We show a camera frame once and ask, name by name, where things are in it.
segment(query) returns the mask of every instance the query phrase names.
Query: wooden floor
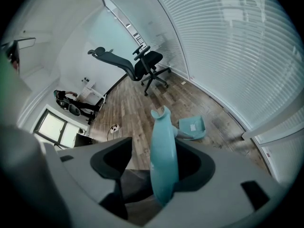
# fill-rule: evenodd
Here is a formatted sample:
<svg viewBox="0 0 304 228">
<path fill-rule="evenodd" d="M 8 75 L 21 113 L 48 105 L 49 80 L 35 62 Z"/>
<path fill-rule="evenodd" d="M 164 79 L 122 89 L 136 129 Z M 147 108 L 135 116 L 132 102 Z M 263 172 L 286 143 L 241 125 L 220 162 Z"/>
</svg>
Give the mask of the wooden floor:
<svg viewBox="0 0 304 228">
<path fill-rule="evenodd" d="M 253 161 L 268 172 L 262 156 L 250 141 L 241 139 L 244 130 L 219 106 L 212 98 L 196 86 L 175 75 L 163 74 L 169 84 L 165 89 L 154 80 L 148 89 L 148 96 L 143 95 L 144 87 L 126 77 L 107 96 L 106 104 L 100 110 L 96 121 L 91 126 L 90 137 L 98 141 L 107 141 L 108 130 L 112 124 L 119 124 L 120 133 L 108 134 L 108 139 L 133 137 L 134 148 L 129 169 L 150 168 L 150 141 L 154 119 L 150 111 L 162 112 L 162 106 L 171 111 L 171 121 L 177 128 L 178 120 L 185 117 L 202 115 L 206 136 L 200 140 L 202 144 L 214 148 L 239 153 Z"/>
</svg>

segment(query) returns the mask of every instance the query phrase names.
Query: baseboard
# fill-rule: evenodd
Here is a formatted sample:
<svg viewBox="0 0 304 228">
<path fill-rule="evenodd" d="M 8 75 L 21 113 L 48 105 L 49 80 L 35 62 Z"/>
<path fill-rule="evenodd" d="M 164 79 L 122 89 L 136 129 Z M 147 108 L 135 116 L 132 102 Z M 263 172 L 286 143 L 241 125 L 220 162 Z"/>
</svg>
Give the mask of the baseboard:
<svg viewBox="0 0 304 228">
<path fill-rule="evenodd" d="M 127 76 L 128 76 L 127 74 L 125 74 L 124 76 L 122 76 L 115 84 L 113 84 L 113 86 L 104 94 L 104 96 L 108 95 Z M 103 101 L 103 98 L 101 98 L 95 105 L 100 105 L 102 101 Z"/>
</svg>

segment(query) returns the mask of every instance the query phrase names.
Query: person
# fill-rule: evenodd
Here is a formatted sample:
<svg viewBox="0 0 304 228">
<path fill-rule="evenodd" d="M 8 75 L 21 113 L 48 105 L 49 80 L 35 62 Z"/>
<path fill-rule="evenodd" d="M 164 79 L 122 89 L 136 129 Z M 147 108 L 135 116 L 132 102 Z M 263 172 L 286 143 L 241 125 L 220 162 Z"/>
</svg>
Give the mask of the person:
<svg viewBox="0 0 304 228">
<path fill-rule="evenodd" d="M 85 117 L 88 117 L 88 118 L 91 118 L 91 119 L 96 118 L 96 114 L 89 114 L 89 113 L 84 112 L 81 109 L 89 109 L 89 110 L 98 112 L 99 109 L 100 109 L 100 106 L 75 101 L 71 98 L 66 97 L 66 95 L 68 95 L 68 94 L 71 94 L 71 95 L 77 97 L 77 94 L 75 92 L 72 92 L 72 91 L 54 90 L 54 96 L 55 96 L 56 101 L 59 105 L 60 105 L 60 101 L 69 102 L 70 104 L 73 104 L 74 106 L 76 106 L 80 110 L 81 115 L 83 115 Z"/>
</svg>

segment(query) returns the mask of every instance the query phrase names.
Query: window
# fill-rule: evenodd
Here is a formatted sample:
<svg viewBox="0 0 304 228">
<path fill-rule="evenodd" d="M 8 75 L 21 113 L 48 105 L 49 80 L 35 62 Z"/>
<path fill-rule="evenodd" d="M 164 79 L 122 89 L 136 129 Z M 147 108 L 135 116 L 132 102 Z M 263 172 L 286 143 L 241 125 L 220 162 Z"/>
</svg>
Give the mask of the window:
<svg viewBox="0 0 304 228">
<path fill-rule="evenodd" d="M 38 140 L 63 149 L 73 148 L 76 134 L 80 132 L 84 130 L 46 110 L 39 119 L 33 134 Z"/>
</svg>

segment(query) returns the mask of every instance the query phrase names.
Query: black office chair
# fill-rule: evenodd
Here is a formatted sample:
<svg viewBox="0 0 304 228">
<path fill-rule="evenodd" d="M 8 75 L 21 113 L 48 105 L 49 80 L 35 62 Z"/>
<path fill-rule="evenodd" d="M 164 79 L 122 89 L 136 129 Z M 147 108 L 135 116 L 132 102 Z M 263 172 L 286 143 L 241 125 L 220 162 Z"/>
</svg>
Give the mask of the black office chair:
<svg viewBox="0 0 304 228">
<path fill-rule="evenodd" d="M 135 64 L 135 67 L 133 67 L 132 63 L 124 59 L 122 57 L 119 57 L 111 52 L 105 51 L 103 47 L 99 47 L 95 50 L 89 50 L 87 53 L 91 54 L 93 57 L 96 59 L 115 65 L 121 69 L 123 69 L 127 75 L 133 80 L 133 81 L 140 81 L 144 75 L 150 74 L 148 77 L 146 77 L 144 80 L 142 80 L 142 85 L 144 85 L 144 81 L 148 80 L 148 84 L 144 90 L 144 95 L 147 96 L 147 89 L 149 88 L 152 80 L 156 79 L 160 82 L 162 82 L 165 85 L 165 88 L 168 88 L 169 85 L 166 83 L 166 81 L 162 80 L 161 78 L 157 77 L 157 75 L 168 71 L 169 73 L 171 72 L 171 69 L 165 68 L 162 69 L 158 72 L 156 72 L 156 64 L 159 63 L 162 60 L 162 54 L 156 52 L 156 51 L 150 51 L 145 55 L 145 53 L 151 48 L 150 46 L 146 47 L 144 50 L 139 52 L 139 49 L 142 48 L 143 46 L 141 45 L 138 47 L 134 52 L 133 55 L 136 53 L 137 56 L 134 58 L 136 61 L 137 59 L 140 59 Z"/>
</svg>

